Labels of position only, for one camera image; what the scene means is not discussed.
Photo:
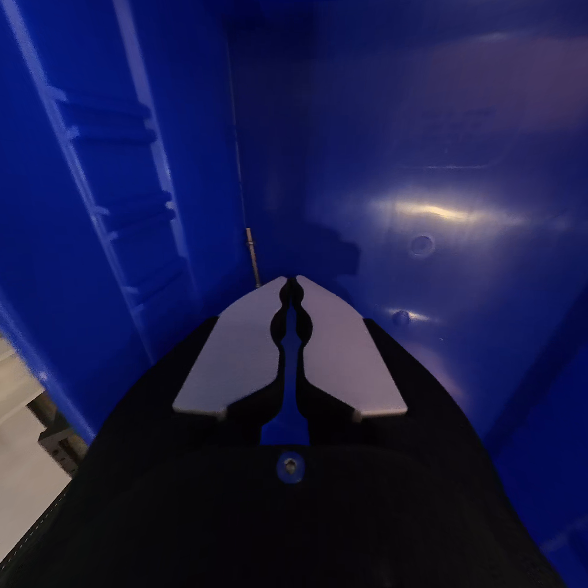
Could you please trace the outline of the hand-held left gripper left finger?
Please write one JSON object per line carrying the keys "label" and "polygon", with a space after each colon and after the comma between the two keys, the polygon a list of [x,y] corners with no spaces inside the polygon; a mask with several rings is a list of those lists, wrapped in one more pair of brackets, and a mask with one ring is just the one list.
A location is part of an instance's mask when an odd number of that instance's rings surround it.
{"label": "hand-held left gripper left finger", "polygon": [[218,317],[175,397],[199,445],[259,445],[281,411],[290,284],[278,277]]}

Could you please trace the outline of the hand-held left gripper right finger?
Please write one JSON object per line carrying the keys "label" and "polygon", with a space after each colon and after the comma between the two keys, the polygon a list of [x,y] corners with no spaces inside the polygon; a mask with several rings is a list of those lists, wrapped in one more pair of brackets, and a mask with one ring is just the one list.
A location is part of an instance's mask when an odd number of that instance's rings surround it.
{"label": "hand-held left gripper right finger", "polygon": [[300,339],[296,405],[311,445],[370,443],[408,407],[364,318],[309,278],[293,279]]}

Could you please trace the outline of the metal bolt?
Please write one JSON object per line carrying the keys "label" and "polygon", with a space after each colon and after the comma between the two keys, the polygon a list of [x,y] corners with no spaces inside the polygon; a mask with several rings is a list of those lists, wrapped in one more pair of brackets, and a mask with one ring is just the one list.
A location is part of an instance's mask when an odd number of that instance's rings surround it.
{"label": "metal bolt", "polygon": [[258,266],[258,260],[256,257],[256,252],[255,252],[255,248],[254,248],[254,239],[252,236],[252,230],[250,227],[246,227],[245,228],[245,233],[246,233],[246,244],[247,244],[247,249],[249,251],[249,256],[251,258],[251,263],[252,263],[252,270],[254,273],[254,282],[255,282],[255,288],[258,289],[262,286],[262,282],[261,282],[261,276],[259,273],[259,266]]}

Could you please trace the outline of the blue plastic bin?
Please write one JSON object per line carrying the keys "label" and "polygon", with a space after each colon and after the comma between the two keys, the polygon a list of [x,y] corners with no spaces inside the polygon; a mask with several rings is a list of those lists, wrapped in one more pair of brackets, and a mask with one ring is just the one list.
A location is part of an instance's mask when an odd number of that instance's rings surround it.
{"label": "blue plastic bin", "polygon": [[85,441],[254,289],[246,227],[587,587],[587,1],[1,1],[1,333]]}

